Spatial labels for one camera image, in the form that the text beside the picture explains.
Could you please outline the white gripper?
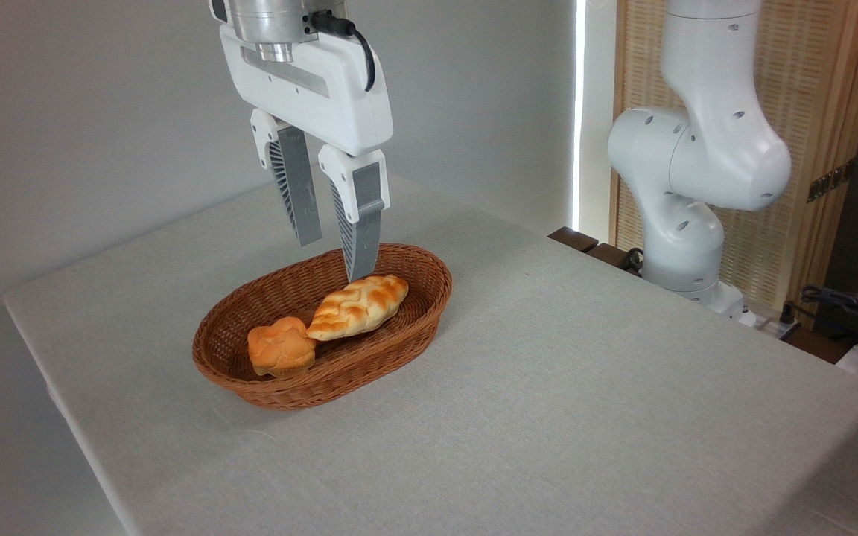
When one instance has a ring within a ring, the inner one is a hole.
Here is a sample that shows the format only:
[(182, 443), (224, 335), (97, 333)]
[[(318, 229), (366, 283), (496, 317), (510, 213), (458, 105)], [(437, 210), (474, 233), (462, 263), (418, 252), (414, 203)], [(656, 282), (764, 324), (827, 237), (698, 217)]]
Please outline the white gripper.
[(290, 63), (263, 60), (229, 26), (220, 39), (238, 94), (256, 108), (250, 124), (258, 159), (272, 174), (299, 245), (322, 237), (310, 133), (326, 143), (319, 161), (330, 179), (348, 282), (368, 277), (377, 264), (381, 212), (390, 207), (385, 156), (377, 149), (394, 135), (378, 55), (367, 91), (366, 58), (354, 39), (324, 34), (297, 43)]

